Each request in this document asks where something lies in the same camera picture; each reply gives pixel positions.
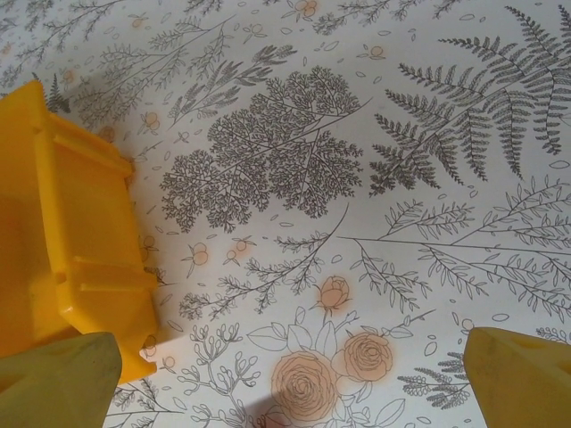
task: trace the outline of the patterned paper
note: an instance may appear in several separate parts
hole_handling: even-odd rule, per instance
[[[484,427],[470,329],[571,342],[570,13],[0,0],[2,92],[137,166],[159,370],[105,427]]]

